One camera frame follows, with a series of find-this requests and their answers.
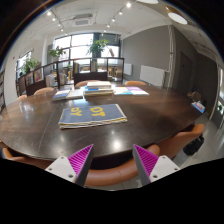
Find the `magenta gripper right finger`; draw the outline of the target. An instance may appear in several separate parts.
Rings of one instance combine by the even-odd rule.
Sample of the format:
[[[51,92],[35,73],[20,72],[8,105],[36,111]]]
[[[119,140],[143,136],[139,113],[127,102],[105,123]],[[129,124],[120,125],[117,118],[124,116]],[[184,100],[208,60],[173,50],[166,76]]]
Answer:
[[[132,154],[143,186],[180,170],[167,156],[157,156],[136,144]]]

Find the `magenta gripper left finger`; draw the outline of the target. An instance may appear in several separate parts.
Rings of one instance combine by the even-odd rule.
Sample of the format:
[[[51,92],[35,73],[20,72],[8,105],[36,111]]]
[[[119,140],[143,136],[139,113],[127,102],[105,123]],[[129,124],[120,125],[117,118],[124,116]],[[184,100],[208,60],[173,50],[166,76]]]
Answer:
[[[93,155],[93,145],[86,146],[68,157],[60,156],[46,168],[46,171],[83,186]]]

